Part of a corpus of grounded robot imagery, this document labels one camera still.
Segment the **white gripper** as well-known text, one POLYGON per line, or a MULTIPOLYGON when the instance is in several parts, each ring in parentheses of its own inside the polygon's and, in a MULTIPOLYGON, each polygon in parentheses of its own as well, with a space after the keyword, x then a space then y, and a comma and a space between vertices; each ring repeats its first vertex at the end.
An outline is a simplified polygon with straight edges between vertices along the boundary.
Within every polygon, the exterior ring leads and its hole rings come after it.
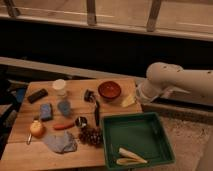
POLYGON ((147 83, 140 83, 134 94, 129 94, 121 102, 122 107, 128 107, 136 102, 136 99, 140 103, 149 103, 158 97, 158 92, 147 83))

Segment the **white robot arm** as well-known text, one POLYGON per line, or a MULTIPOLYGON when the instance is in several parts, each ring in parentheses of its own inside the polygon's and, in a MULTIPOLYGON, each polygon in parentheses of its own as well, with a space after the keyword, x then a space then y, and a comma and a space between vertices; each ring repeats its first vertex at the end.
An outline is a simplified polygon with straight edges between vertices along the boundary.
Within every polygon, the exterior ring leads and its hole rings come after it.
POLYGON ((213 70, 191 70, 180 65, 155 62, 147 68, 146 77, 135 91, 124 98, 122 106, 130 106, 136 101, 141 104, 153 102, 175 89, 189 92, 190 98, 213 104, 213 70))

